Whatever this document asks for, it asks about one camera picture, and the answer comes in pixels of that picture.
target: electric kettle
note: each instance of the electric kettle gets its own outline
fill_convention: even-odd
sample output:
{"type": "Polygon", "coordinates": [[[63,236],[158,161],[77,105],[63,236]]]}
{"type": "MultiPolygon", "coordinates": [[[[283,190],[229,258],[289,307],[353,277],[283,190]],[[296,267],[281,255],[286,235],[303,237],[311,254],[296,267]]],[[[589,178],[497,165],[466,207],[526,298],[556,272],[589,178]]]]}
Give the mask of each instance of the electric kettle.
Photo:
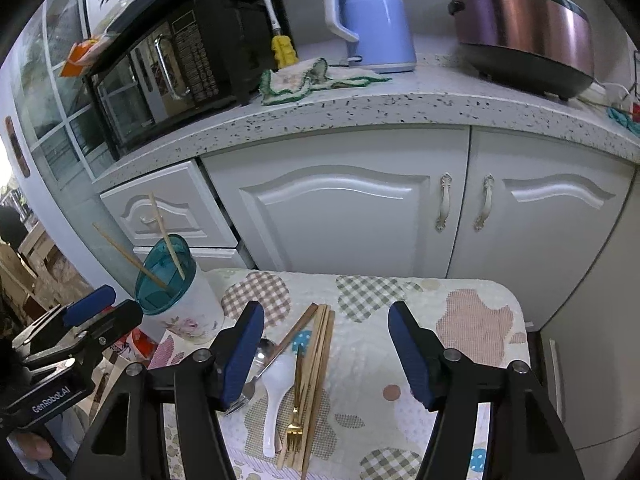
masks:
{"type": "Polygon", "coordinates": [[[324,20],[332,33],[347,41],[349,66],[380,73],[415,68],[402,0],[324,0],[324,20]]]}

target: screw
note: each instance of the screw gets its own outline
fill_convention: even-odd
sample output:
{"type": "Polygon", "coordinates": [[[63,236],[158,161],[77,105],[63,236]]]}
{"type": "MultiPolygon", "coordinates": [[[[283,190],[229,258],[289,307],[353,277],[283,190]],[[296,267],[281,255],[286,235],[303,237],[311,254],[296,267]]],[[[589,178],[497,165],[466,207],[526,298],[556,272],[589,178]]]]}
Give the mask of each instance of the screw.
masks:
{"type": "Polygon", "coordinates": [[[206,348],[201,348],[193,353],[193,360],[197,363],[203,363],[211,357],[211,352],[206,348]]]}
{"type": "Polygon", "coordinates": [[[133,363],[133,364],[127,366],[124,371],[127,373],[127,375],[130,375],[131,377],[135,377],[143,369],[144,369],[144,367],[140,363],[133,363]]]}
{"type": "Polygon", "coordinates": [[[460,358],[462,357],[460,350],[456,350],[455,348],[447,348],[442,355],[444,355],[444,358],[447,361],[452,361],[454,363],[460,361],[460,358]]]}
{"type": "Polygon", "coordinates": [[[519,374],[526,374],[529,371],[529,365],[524,361],[514,361],[511,363],[511,366],[513,366],[513,369],[519,374]]]}

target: door frame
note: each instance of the door frame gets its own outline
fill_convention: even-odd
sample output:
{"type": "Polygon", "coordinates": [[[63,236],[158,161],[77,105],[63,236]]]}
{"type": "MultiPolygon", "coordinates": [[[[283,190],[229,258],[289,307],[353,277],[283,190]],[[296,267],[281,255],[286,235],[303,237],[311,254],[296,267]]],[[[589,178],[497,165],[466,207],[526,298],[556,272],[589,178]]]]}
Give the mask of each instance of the door frame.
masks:
{"type": "Polygon", "coordinates": [[[66,217],[53,199],[44,180],[38,172],[35,161],[31,156],[27,142],[22,133],[22,127],[18,120],[18,112],[15,107],[14,95],[11,88],[11,65],[14,60],[16,44],[14,44],[4,63],[0,67],[0,115],[2,127],[0,127],[0,139],[6,149],[7,158],[12,171],[18,181],[20,190],[26,197],[29,206],[42,222],[45,231],[54,241],[58,249],[66,259],[76,268],[78,273],[93,287],[110,285],[116,291],[116,302],[130,300],[131,296],[100,264],[96,257],[87,248],[78,234],[71,227],[66,217]],[[18,166],[14,150],[9,142],[8,132],[4,126],[4,118],[10,116],[14,123],[15,133],[22,150],[22,156],[31,170],[31,174],[25,177],[18,166]]]}

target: hand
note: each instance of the hand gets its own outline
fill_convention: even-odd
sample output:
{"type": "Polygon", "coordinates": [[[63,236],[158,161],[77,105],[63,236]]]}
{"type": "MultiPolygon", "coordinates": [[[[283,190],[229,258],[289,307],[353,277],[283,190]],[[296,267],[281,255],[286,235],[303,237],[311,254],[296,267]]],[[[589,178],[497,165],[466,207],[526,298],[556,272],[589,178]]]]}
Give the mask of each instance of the hand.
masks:
{"type": "Polygon", "coordinates": [[[30,460],[48,460],[53,454],[49,443],[35,433],[14,433],[14,438],[30,460]]]}

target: yellow brush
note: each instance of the yellow brush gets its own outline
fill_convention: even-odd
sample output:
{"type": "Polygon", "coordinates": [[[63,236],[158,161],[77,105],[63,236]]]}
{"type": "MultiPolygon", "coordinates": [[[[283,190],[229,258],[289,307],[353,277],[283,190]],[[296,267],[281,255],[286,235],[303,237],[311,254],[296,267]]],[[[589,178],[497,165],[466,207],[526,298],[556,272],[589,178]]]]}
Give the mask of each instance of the yellow brush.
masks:
{"type": "Polygon", "coordinates": [[[273,10],[273,3],[271,0],[263,0],[264,5],[267,7],[269,13],[269,19],[271,21],[271,28],[273,29],[273,39],[271,40],[271,50],[273,50],[273,57],[278,63],[278,68],[284,68],[289,65],[293,65],[298,62],[298,55],[293,50],[291,44],[291,38],[289,36],[281,35],[282,28],[280,22],[276,17],[276,13],[273,10]]]}

